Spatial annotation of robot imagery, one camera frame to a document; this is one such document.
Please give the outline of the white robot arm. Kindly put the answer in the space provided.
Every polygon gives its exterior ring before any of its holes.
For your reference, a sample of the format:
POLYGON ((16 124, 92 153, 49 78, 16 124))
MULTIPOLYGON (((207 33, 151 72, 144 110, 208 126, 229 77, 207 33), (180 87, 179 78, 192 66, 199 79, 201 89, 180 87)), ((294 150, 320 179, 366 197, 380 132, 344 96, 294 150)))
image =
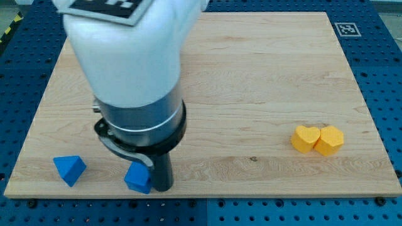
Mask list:
POLYGON ((203 0, 55 1, 101 114, 95 131, 132 161, 129 187, 147 193, 173 185, 170 151, 186 130, 180 51, 203 0))

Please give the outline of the fiducial tag on arm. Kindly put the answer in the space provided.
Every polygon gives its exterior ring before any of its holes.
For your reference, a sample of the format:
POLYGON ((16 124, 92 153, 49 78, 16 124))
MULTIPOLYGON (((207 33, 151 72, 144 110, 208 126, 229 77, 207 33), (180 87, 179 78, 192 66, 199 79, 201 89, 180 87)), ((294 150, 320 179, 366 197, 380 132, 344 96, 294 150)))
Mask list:
POLYGON ((134 26, 152 3, 153 0, 74 0, 58 12, 134 26))

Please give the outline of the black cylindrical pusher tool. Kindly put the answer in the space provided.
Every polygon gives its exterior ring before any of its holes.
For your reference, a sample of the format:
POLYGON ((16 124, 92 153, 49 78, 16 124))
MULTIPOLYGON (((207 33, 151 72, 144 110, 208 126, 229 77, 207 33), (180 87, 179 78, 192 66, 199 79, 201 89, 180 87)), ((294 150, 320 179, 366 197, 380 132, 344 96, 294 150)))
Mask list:
POLYGON ((96 103, 102 119, 94 129, 101 143, 116 156, 145 167, 147 185, 169 190, 173 185, 169 152, 182 140, 187 126, 184 101, 130 108, 96 103))

